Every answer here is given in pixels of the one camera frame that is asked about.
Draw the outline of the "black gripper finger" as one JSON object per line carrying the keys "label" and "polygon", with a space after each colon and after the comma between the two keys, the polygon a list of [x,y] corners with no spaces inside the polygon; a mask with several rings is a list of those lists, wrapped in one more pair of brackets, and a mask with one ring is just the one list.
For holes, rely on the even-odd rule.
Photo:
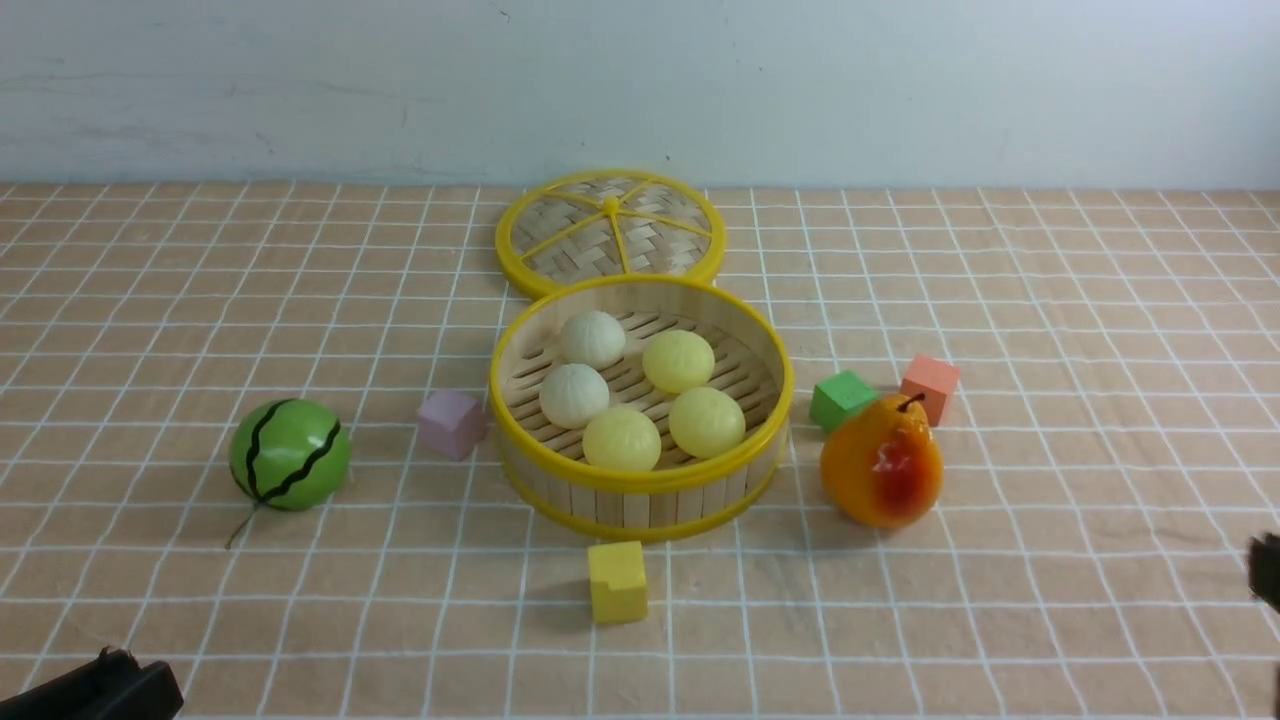
{"label": "black gripper finger", "polygon": [[1265,532],[1251,537],[1247,548],[1247,580],[1257,600],[1280,612],[1280,551],[1276,533]]}

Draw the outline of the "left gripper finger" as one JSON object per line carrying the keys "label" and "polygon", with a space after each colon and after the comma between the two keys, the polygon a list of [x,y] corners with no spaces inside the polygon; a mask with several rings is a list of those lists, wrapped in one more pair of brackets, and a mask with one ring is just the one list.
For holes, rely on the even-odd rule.
{"label": "left gripper finger", "polygon": [[1,702],[3,719],[174,719],[186,705],[165,661],[146,666],[125,650],[99,656]]}

